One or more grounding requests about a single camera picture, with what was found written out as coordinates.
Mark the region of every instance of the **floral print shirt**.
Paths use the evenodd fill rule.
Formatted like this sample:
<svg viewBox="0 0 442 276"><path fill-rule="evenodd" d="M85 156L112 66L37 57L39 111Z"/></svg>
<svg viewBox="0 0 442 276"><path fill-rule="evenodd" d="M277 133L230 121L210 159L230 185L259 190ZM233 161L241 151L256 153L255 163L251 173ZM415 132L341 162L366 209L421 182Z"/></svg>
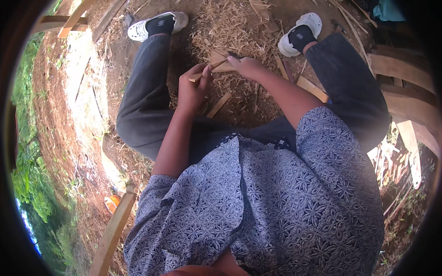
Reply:
<svg viewBox="0 0 442 276"><path fill-rule="evenodd" d="M371 162L327 107L296 135L296 153L235 136L178 179L153 175L124 245L129 275L210 265L228 246L250 275L371 275L384 237Z"/></svg>

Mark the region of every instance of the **black trousers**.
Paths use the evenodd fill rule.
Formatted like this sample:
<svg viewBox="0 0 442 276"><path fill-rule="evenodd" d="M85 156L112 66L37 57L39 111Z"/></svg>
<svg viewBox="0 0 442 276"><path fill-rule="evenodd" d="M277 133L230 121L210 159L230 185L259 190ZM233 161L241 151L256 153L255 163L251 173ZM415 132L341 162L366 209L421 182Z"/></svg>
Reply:
<svg viewBox="0 0 442 276"><path fill-rule="evenodd" d="M166 86L169 43L169 37L159 35L141 44L117 116L121 139L154 161L174 113ZM365 152L377 146L387 133L389 114L378 83L356 50L341 34L332 34L305 56L332 102L328 108L348 125ZM189 163L199 162L232 132L263 144L285 137L296 151L296 131L284 116L253 129L196 117Z"/></svg>

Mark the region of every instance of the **green vegetation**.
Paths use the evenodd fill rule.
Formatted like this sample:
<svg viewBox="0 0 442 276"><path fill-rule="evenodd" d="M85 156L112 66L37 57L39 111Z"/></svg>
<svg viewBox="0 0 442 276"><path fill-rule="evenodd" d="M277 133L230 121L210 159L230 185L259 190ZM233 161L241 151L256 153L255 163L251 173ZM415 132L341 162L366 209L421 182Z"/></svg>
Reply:
<svg viewBox="0 0 442 276"><path fill-rule="evenodd" d="M53 14L60 2L56 1L47 14ZM73 255L77 220L75 195L65 193L61 202L57 200L38 141L34 98L46 100L48 93L46 90L33 91L32 72L43 37L44 33L39 33L30 38L15 76L11 100L17 105L19 150L17 169L11 173L11 178L15 197L21 211L26 212L42 258L56 274L76 274L78 264ZM61 67L63 62L64 57L60 57L56 66Z"/></svg>

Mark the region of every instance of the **white sandal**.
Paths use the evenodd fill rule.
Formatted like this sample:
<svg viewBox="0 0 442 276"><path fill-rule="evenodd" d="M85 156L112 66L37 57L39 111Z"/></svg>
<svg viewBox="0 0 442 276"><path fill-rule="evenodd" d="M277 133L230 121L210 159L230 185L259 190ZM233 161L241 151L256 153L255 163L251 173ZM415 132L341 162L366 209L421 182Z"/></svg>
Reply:
<svg viewBox="0 0 442 276"><path fill-rule="evenodd" d="M149 37L149 33L146 30L146 23L152 19L165 17L167 15L173 15L173 20L175 20L172 31L173 34L181 31L189 23L189 16L187 13L183 11L168 11L152 18L138 21L129 27L127 35L132 40L143 42Z"/></svg>
<svg viewBox="0 0 442 276"><path fill-rule="evenodd" d="M298 50L293 48L293 44L289 42L289 34L301 25L307 25L312 30L314 38L317 39L322 29L322 20L319 15L314 12L309 12L302 15L296 21L296 26L291 28L288 33L283 35L278 42L278 49L284 56L295 57L300 54Z"/></svg>

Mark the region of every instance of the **wooden board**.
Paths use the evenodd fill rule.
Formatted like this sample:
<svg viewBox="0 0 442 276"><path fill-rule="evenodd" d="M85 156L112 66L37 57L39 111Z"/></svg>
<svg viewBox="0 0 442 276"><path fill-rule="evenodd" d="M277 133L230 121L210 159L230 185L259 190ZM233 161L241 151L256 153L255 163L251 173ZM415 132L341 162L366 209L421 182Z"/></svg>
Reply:
<svg viewBox="0 0 442 276"><path fill-rule="evenodd" d="M58 33L59 38L65 38L68 36L69 32L72 30L72 27L75 26L78 19L83 15L83 13L89 9L89 7L95 3L96 0L84 0L81 2L80 5L78 5L77 9L72 13L72 15L69 17L69 19L66 21L66 23L61 28L60 32Z"/></svg>
<svg viewBox="0 0 442 276"><path fill-rule="evenodd" d="M439 143L426 127L416 122L412 122L416 139L426 145L438 158L441 159L441 149Z"/></svg>
<svg viewBox="0 0 442 276"><path fill-rule="evenodd" d="M121 233L123 232L130 211L137 198L134 192L130 192L129 187L127 187L127 191L128 192L121 198L120 204L118 204L114 214L110 218L103 236L98 243L98 248L92 260L91 268L89 269L89 276L106 276L108 273L115 248L117 247Z"/></svg>
<svg viewBox="0 0 442 276"><path fill-rule="evenodd" d="M68 21L68 19L69 16L64 16L64 15L43 16L40 23L38 23L34 27L32 32L39 33L39 32L58 31L64 26L64 24L66 23L66 21ZM88 27L89 25L86 18L80 17L71 30L84 32L85 30L87 30Z"/></svg>
<svg viewBox="0 0 442 276"><path fill-rule="evenodd" d="M402 96L407 96L410 98L415 98L423 102L426 102L434 107L437 107L438 105L438 98L436 97L436 95L429 92L428 90L416 91L415 89L412 88L404 88L389 84L381 84L381 90L385 92L399 94Z"/></svg>
<svg viewBox="0 0 442 276"><path fill-rule="evenodd" d="M426 127L436 140L439 139L441 120L437 108L415 98L385 91L382 93L392 116L416 122Z"/></svg>
<svg viewBox="0 0 442 276"><path fill-rule="evenodd" d="M417 146L417 139L413 128L413 123L410 120L400 121L394 115L392 117L397 125L400 137L404 142L404 146L410 153L408 162L410 163L412 172L413 187L418 189L422 181L422 175L420 168L419 148Z"/></svg>
<svg viewBox="0 0 442 276"><path fill-rule="evenodd" d="M208 118L213 118L215 114L222 108L222 106L227 102L227 100L232 96L232 93L227 92L218 103L212 108L212 110L207 114Z"/></svg>
<svg viewBox="0 0 442 276"><path fill-rule="evenodd" d="M111 22L112 18L115 17L115 14L121 8L121 6L127 0L115 0L112 5L107 9L107 11L103 14L100 21L98 21L97 27L92 32L92 41L95 43L106 30L107 26Z"/></svg>
<svg viewBox="0 0 442 276"><path fill-rule="evenodd" d="M425 72L431 71L430 63L426 58L408 52L405 49L393 48L385 45L376 45L376 49L371 49L371 53L380 56L394 57L398 60L405 61L408 64L411 64Z"/></svg>
<svg viewBox="0 0 442 276"><path fill-rule="evenodd" d="M393 82L394 82L394 85L396 85L396 86L404 87L404 83L402 82L401 79L394 78Z"/></svg>
<svg viewBox="0 0 442 276"><path fill-rule="evenodd" d="M289 76L287 75L286 69L284 68L284 64L282 64L281 58L277 54L274 54L274 56L276 59L276 63L278 64L279 70L281 71L282 77L286 80L289 80Z"/></svg>
<svg viewBox="0 0 442 276"><path fill-rule="evenodd" d="M311 83L308 79L303 76L299 76L298 82L296 83L299 87L304 88L308 92L315 95L321 102L328 102L328 96L316 85Z"/></svg>
<svg viewBox="0 0 442 276"><path fill-rule="evenodd" d="M408 62L371 53L368 54L368 59L374 74L404 79L436 94L431 75Z"/></svg>
<svg viewBox="0 0 442 276"><path fill-rule="evenodd" d="M269 33L279 31L278 25L273 20L273 18L270 17L266 5L261 0L249 0L249 2L253 10L258 15L261 22L264 22L264 26L266 27Z"/></svg>
<svg viewBox="0 0 442 276"><path fill-rule="evenodd" d="M228 55L227 51L222 50L211 50L210 51L210 63L215 64L217 62L225 60L225 57ZM228 72L235 71L230 62L222 63L220 66L214 68L212 72Z"/></svg>

